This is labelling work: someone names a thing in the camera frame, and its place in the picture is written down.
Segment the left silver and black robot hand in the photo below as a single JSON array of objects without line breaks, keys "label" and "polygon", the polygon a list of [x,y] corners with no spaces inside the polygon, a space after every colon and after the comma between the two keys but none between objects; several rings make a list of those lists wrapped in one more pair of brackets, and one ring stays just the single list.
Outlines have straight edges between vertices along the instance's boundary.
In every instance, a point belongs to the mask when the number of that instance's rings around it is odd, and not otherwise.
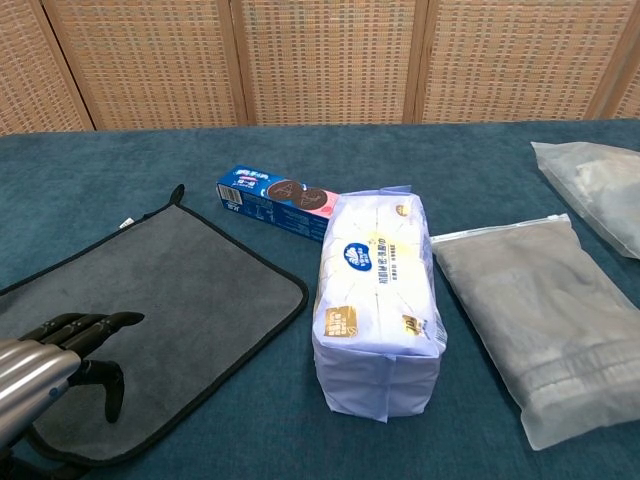
[{"label": "left silver and black robot hand", "polygon": [[139,312],[65,313],[18,339],[1,342],[1,430],[32,424],[69,388],[100,385],[105,417],[118,420],[124,399],[124,373],[113,361],[88,356],[124,327],[140,323]]}]

